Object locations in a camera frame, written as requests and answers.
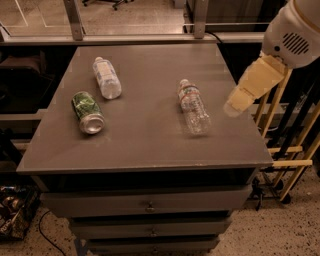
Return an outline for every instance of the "gray cabinet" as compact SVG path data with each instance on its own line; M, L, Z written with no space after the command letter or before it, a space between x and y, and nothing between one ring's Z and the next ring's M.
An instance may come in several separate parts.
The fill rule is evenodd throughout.
M91 65L109 58L123 93L106 101ZM185 130L177 83L196 83L212 130ZM234 86L214 44L79 47L18 167L32 175L41 200L94 253L207 251L272 159L252 118L224 115ZM107 127L78 128L70 101L95 96Z

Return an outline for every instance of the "speckled floor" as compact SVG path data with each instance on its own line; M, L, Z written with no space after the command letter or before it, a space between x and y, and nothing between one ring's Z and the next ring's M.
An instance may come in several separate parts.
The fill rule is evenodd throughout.
M220 235L220 243L205 256L317 256L320 255L320 178L315 168L307 171L290 192L292 201L283 205L275 199L263 202L259 211L257 201L247 201L243 209L232 214L232 223ZM39 220L47 211L40 207L24 241L0 244L2 256L60 256L39 232ZM67 256L74 256L75 236L68 221L47 214L41 228ZM171 256L191 255L173 253Z

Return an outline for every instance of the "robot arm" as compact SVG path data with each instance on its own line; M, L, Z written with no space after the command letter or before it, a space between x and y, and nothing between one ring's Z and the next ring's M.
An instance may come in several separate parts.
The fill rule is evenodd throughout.
M244 72L224 105L232 117L270 91L286 69L309 65L320 56L320 0L290 0L269 24L261 57Z

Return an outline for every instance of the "green can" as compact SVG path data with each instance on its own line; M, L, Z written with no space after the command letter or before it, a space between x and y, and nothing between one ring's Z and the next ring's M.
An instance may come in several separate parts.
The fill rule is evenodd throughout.
M79 120L80 130L95 134L104 127L104 118L98 103L88 92L78 92L72 98L73 110Z

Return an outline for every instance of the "bottle label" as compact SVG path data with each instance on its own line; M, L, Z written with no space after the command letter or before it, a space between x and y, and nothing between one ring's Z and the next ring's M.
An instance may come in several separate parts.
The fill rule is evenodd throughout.
M78 92L74 95L72 106L79 120L91 114L102 115L99 105L87 92Z
M179 99L180 102L183 100L183 98L187 95L190 94L197 94L200 95L199 89L195 86L186 86L186 87L182 87L181 90L179 91Z
M114 79L114 74L112 69L106 62L99 62L97 63L97 79L99 80L110 80Z

